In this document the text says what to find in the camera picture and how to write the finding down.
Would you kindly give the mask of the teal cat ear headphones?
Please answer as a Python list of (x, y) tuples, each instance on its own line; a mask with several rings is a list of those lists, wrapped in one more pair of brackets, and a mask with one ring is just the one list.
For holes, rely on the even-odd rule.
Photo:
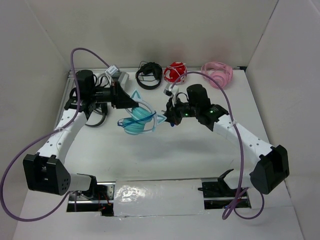
[(141, 135), (154, 132), (158, 125), (165, 122), (166, 117), (163, 114), (157, 114), (154, 108), (143, 100), (137, 89), (131, 93), (130, 97), (142, 106), (125, 109), (130, 117), (118, 121), (118, 126), (122, 127), (127, 134)]

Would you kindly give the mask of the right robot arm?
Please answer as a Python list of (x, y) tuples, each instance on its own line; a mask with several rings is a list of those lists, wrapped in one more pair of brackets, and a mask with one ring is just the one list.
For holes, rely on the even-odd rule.
[[(167, 84), (164, 90), (169, 97), (164, 112), (166, 121), (177, 126), (183, 118), (195, 118), (210, 131), (240, 147), (240, 169), (243, 173), (228, 170), (218, 184), (220, 194), (230, 196), (241, 177), (242, 188), (255, 188), (268, 195), (289, 176), (288, 151), (282, 145), (273, 146), (237, 123), (226, 109), (211, 103), (207, 90), (201, 84), (188, 86), (186, 92), (187, 101), (182, 102), (178, 87)], [(251, 161), (253, 169), (245, 170), (245, 160)]]

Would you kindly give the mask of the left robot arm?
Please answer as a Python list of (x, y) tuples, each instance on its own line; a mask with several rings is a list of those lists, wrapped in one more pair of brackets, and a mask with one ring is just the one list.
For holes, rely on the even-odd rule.
[(75, 83), (79, 87), (79, 99), (70, 95), (54, 134), (47, 138), (37, 153), (27, 154), (23, 159), (25, 178), (30, 190), (59, 196), (80, 191), (88, 200), (97, 197), (99, 187), (96, 177), (69, 173), (64, 164), (76, 135), (86, 125), (97, 106), (107, 103), (116, 109), (138, 106), (123, 89), (129, 80), (129, 74), (117, 70), (110, 77), (110, 85), (102, 87), (95, 84), (96, 78), (91, 70), (84, 69), (74, 74)]

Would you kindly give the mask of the black headphones under arm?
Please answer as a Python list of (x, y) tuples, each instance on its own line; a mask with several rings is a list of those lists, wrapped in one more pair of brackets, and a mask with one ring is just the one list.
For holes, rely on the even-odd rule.
[(98, 128), (104, 124), (108, 115), (108, 106), (106, 104), (99, 105), (94, 111), (93, 116), (89, 118), (89, 121), (85, 124), (90, 128)]

